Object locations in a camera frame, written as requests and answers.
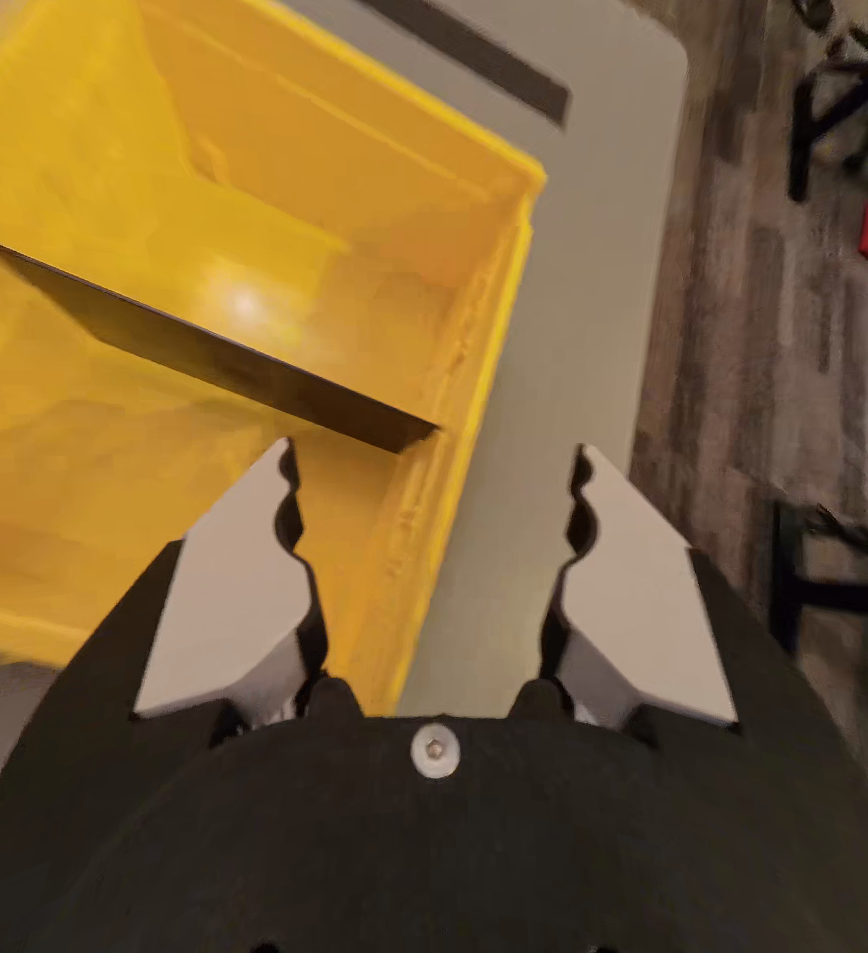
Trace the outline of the black bin divider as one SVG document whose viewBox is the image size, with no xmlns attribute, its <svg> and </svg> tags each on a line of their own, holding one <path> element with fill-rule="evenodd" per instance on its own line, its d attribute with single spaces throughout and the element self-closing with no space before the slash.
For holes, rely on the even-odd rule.
<svg viewBox="0 0 868 953">
<path fill-rule="evenodd" d="M 427 419 L 0 244 L 0 260 L 108 347 L 392 454 L 440 432 Z"/>
</svg>

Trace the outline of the black metal legs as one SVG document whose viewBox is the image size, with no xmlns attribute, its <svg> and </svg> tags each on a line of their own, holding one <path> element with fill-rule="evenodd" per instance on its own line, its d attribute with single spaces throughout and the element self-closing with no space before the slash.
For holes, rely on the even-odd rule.
<svg viewBox="0 0 868 953">
<path fill-rule="evenodd" d="M 822 113 L 814 112 L 814 94 L 821 77 L 849 76 L 852 85 Z M 824 56 L 793 92 L 788 141 L 787 196 L 801 205 L 809 195 L 810 170 L 816 144 L 868 107 L 868 30 L 851 25 L 832 39 Z M 859 176 L 868 163 L 868 126 L 859 147 L 842 161 L 844 172 Z"/>
</svg>

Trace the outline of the black tape strip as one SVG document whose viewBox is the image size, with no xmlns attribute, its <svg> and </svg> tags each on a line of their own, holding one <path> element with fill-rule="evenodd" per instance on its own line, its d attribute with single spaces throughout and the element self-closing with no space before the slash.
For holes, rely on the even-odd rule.
<svg viewBox="0 0 868 953">
<path fill-rule="evenodd" d="M 372 12 L 502 90 L 559 129 L 566 126 L 570 89 L 430 1 L 362 1 Z"/>
</svg>

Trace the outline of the black metal frame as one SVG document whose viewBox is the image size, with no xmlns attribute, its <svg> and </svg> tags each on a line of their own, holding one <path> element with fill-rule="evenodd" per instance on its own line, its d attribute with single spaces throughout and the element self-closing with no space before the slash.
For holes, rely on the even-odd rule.
<svg viewBox="0 0 868 953">
<path fill-rule="evenodd" d="M 868 616 L 868 582 L 810 578 L 805 573 L 809 538 L 841 543 L 868 558 L 868 527 L 842 521 L 821 505 L 771 501 L 768 628 L 785 653 L 796 658 L 805 609 Z"/>
</svg>

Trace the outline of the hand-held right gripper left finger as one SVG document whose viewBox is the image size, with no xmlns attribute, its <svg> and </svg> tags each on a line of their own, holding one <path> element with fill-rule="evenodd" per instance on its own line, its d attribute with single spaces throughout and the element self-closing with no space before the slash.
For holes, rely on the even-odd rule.
<svg viewBox="0 0 868 953">
<path fill-rule="evenodd" d="M 183 538 L 134 714 L 223 700 L 247 726 L 303 715 L 327 657 L 309 562 L 296 446 L 276 441 Z"/>
</svg>

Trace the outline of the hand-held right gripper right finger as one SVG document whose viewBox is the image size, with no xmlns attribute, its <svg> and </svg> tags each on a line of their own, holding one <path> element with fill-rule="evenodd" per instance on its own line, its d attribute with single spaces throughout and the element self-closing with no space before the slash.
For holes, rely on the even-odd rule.
<svg viewBox="0 0 868 953">
<path fill-rule="evenodd" d="M 729 727 L 737 710 L 691 547 L 595 446 L 576 447 L 542 679 L 574 721 L 621 729 L 642 706 Z"/>
</svg>

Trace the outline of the yellow plastic bin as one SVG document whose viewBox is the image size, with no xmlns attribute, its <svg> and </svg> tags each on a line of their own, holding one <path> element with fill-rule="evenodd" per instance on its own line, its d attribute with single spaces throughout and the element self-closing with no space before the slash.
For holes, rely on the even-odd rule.
<svg viewBox="0 0 868 953">
<path fill-rule="evenodd" d="M 328 666 L 392 713 L 546 183 L 273 2 L 4 2 L 0 244 L 436 423 L 401 454 L 101 344 L 0 260 L 0 658 L 75 655 L 296 445 Z"/>
</svg>

